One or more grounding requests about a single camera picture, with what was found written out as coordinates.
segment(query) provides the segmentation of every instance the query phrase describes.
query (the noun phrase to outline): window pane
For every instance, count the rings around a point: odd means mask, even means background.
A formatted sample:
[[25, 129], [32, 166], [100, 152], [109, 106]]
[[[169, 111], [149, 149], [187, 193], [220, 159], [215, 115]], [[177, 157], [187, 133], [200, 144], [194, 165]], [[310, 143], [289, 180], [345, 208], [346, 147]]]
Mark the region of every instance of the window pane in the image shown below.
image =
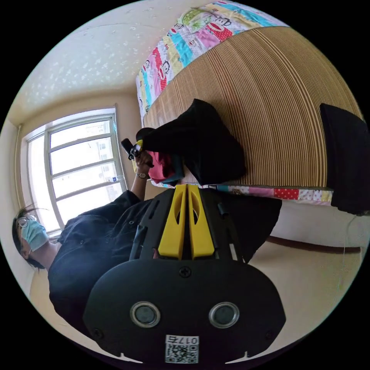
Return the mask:
[[81, 213], [101, 207], [122, 194], [122, 188], [119, 183], [114, 183], [102, 188], [90, 190], [88, 192], [75, 195], [57, 202], [59, 212], [63, 222], [78, 216]]
[[116, 175], [116, 166], [114, 162], [111, 162], [57, 177], [53, 179], [55, 197], [59, 198], [89, 186], [102, 184], [103, 182], [109, 181], [109, 177], [114, 177]]
[[37, 216], [39, 217], [41, 224], [44, 225], [46, 231], [52, 231], [59, 229], [59, 224], [55, 217], [47, 189], [45, 176], [44, 140], [45, 136], [42, 136], [29, 143], [29, 182], [32, 199], [35, 203], [34, 205], [40, 208], [37, 210]]
[[86, 141], [50, 153], [52, 173], [71, 170], [105, 159], [113, 159], [110, 138]]
[[81, 124], [79, 126], [66, 128], [65, 130], [51, 134], [50, 146], [51, 148], [54, 148], [58, 145], [63, 145], [74, 140], [109, 133], [109, 121]]

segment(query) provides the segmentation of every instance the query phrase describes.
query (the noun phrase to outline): baseboard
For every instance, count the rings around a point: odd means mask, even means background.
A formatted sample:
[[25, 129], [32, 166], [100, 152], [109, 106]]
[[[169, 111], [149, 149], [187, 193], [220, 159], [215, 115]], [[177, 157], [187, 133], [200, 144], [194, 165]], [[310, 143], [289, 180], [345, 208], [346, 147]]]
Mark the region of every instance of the baseboard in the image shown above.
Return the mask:
[[269, 236], [266, 239], [267, 242], [278, 244], [280, 246], [290, 247], [290, 248], [297, 248], [297, 249], [304, 249], [307, 251], [315, 251], [315, 252], [323, 252], [323, 253], [335, 253], [335, 254], [350, 254], [350, 253], [360, 253], [360, 247], [329, 247], [329, 246], [321, 246], [318, 244], [311, 244], [305, 242], [298, 242], [296, 240], [289, 240], [278, 238], [276, 236]]

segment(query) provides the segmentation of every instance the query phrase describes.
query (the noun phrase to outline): striped mat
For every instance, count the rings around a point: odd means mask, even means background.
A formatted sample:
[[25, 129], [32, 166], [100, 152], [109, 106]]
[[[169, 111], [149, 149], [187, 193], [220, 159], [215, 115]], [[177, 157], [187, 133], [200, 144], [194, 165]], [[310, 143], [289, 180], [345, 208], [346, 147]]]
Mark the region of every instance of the striped mat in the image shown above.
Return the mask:
[[[320, 104], [362, 118], [339, 72], [289, 27], [248, 30], [198, 57], [153, 103], [144, 126], [172, 121], [194, 98], [212, 104], [244, 147], [247, 174], [229, 185], [324, 188]], [[188, 173], [184, 182], [193, 180]]]

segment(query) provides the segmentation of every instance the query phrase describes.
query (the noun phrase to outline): face mask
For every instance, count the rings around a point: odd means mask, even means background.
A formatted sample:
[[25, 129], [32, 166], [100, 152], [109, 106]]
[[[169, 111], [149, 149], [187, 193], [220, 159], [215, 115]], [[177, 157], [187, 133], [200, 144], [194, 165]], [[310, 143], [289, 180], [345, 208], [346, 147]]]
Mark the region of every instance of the face mask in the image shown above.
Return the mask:
[[49, 240], [45, 228], [33, 220], [28, 220], [27, 226], [22, 229], [22, 238], [29, 244], [32, 252]]

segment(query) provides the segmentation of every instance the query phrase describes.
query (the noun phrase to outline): colorful quilt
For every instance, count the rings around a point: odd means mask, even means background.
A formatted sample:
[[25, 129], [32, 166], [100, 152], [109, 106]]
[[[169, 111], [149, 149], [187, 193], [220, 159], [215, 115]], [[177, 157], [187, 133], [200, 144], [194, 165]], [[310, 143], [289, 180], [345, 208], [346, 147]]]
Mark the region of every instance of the colorful quilt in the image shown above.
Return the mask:
[[[154, 186], [164, 188], [174, 188], [168, 184], [156, 184]], [[237, 195], [251, 195], [254, 197], [277, 198], [282, 200], [291, 200], [296, 203], [312, 205], [330, 205], [333, 192], [330, 190], [315, 189], [284, 189], [284, 188], [261, 188], [255, 186], [230, 186], [230, 185], [197, 185], [199, 188], [212, 188], [222, 192], [233, 193]]]
[[169, 82], [194, 59], [233, 35], [271, 26], [288, 27], [264, 12], [232, 1], [186, 11], [158, 42], [136, 77], [141, 122]]

